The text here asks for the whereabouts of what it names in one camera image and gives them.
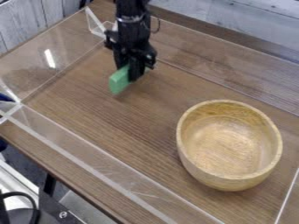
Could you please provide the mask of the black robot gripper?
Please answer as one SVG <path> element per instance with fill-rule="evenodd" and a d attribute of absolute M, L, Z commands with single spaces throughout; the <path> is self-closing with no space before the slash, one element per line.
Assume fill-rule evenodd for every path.
<path fill-rule="evenodd" d="M 116 68 L 127 64 L 128 80 L 135 82 L 145 67 L 153 68 L 157 51 L 149 43 L 152 34 L 149 17 L 117 17 L 117 31 L 107 31 L 105 45 L 113 52 Z"/>

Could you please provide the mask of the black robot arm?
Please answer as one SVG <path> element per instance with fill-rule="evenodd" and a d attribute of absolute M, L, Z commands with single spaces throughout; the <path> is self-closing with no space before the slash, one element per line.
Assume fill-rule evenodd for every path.
<path fill-rule="evenodd" d="M 116 68 L 128 66 L 127 79 L 135 82 L 155 68 L 157 51 L 151 38 L 151 0 L 113 0 L 116 5 L 116 29 L 104 31 L 105 47 L 112 50 Z"/>

